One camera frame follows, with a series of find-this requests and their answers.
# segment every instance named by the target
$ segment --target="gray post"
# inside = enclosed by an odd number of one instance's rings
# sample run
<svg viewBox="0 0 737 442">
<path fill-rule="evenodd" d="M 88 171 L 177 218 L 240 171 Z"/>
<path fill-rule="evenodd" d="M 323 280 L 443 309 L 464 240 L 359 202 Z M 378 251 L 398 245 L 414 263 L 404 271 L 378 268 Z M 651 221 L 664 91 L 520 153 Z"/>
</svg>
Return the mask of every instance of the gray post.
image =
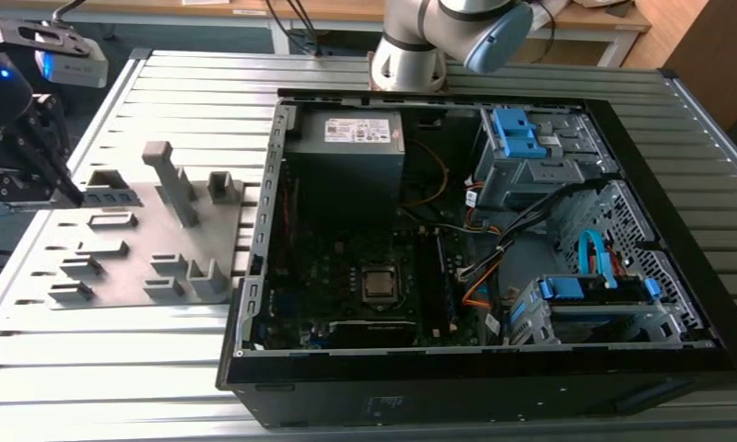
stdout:
<svg viewBox="0 0 737 442">
<path fill-rule="evenodd" d="M 167 200 L 175 208 L 180 223 L 184 227 L 193 227 L 199 224 L 199 218 L 189 200 L 191 190 L 187 189 L 185 183 L 180 180 L 171 158 L 172 145 L 167 141 L 149 141 L 145 144 L 143 161 L 156 169 Z"/>
</svg>

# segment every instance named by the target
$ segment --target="white robotic arm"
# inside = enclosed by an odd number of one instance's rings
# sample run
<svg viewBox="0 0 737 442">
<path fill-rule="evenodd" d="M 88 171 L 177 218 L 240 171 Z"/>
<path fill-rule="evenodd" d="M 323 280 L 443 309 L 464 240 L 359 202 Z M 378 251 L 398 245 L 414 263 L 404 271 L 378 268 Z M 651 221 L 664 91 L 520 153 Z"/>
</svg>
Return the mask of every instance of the white robotic arm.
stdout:
<svg viewBox="0 0 737 442">
<path fill-rule="evenodd" d="M 446 83 L 446 55 L 488 74 L 508 62 L 532 25 L 519 0 L 394 0 L 371 63 L 383 90 L 434 92 Z"/>
</svg>

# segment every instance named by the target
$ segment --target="orange wire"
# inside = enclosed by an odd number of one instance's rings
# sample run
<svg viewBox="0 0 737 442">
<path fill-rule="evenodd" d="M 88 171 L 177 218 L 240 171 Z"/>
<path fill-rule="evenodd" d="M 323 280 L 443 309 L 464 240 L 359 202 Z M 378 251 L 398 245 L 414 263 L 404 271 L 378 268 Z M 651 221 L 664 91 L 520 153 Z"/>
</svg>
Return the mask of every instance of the orange wire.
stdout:
<svg viewBox="0 0 737 442">
<path fill-rule="evenodd" d="M 472 219 L 472 214 L 476 212 L 476 208 L 475 207 L 471 207 L 470 209 L 467 209 L 467 216 L 464 217 L 464 225 L 467 226 L 468 229 L 471 230 L 482 230 L 482 227 L 478 227 L 475 226 L 474 224 L 470 223 L 470 220 Z M 496 233 L 498 235 L 500 235 L 500 233 L 503 233 L 500 231 L 500 229 L 495 226 L 490 226 L 490 230 L 494 231 L 494 233 Z"/>
<path fill-rule="evenodd" d="M 502 262 L 503 262 L 503 260 L 498 261 L 495 263 L 495 265 L 492 267 L 490 267 L 490 269 L 483 274 L 483 276 L 479 278 L 479 280 L 476 281 L 474 286 L 470 288 L 470 290 L 467 290 L 467 293 L 464 294 L 464 297 L 463 297 L 463 304 L 464 305 L 483 307 L 483 308 L 488 308 L 488 309 L 492 308 L 492 305 L 488 302 L 476 301 L 475 299 L 471 299 L 470 297 L 472 296 L 474 293 L 476 293 L 476 290 L 479 290 L 479 286 L 483 284 L 483 282 L 487 280 L 487 278 L 492 275 L 496 268 L 500 266 Z"/>
<path fill-rule="evenodd" d="M 430 155 L 432 156 L 434 160 L 438 162 L 438 164 L 440 165 L 440 169 L 443 170 L 443 182 L 440 184 L 440 189 L 438 189 L 438 192 L 435 195 L 432 195 L 430 198 L 424 198 L 423 200 L 420 201 L 412 201 L 410 203 L 402 203 L 402 206 L 403 207 L 416 207 L 418 205 L 423 205 L 426 203 L 430 203 L 432 202 L 434 200 L 438 199 L 438 197 L 443 194 L 443 192 L 446 191 L 446 188 L 447 188 L 447 175 L 448 175 L 448 170 L 447 170 L 447 166 L 446 166 L 446 161 L 443 161 L 443 159 L 440 158 L 440 156 L 434 152 L 432 148 L 428 147 L 427 145 L 424 145 L 422 142 L 419 142 L 418 140 L 412 140 L 412 139 L 407 139 L 406 140 L 408 143 L 412 143 L 414 145 L 418 145 L 420 148 L 423 148 L 423 150 L 426 150 Z"/>
</svg>

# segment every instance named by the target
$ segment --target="power supply label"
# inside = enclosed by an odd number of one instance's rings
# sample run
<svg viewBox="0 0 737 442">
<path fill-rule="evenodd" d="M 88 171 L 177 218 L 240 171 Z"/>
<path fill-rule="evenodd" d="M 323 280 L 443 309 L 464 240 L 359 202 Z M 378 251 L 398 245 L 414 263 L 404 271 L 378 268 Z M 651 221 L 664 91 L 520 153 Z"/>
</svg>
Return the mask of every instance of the power supply label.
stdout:
<svg viewBox="0 0 737 442">
<path fill-rule="evenodd" d="M 391 121 L 332 118 L 324 122 L 325 143 L 391 143 Z"/>
</svg>

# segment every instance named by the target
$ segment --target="table leg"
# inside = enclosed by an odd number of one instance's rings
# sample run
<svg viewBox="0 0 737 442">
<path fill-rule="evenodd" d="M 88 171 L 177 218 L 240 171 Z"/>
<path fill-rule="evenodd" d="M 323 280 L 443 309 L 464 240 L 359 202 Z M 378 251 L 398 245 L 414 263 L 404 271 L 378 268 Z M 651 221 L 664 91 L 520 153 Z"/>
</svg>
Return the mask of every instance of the table leg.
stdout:
<svg viewBox="0 0 737 442">
<path fill-rule="evenodd" d="M 291 39 L 275 20 L 268 20 L 268 29 L 271 30 L 271 37 L 273 38 L 273 53 L 276 55 L 291 54 Z"/>
<path fill-rule="evenodd" d="M 602 56 L 602 61 L 599 62 L 600 67 L 622 66 L 628 52 L 635 46 L 636 37 L 639 37 L 639 32 L 634 30 L 622 30 L 618 32 L 618 37 L 610 42 L 604 55 Z"/>
</svg>

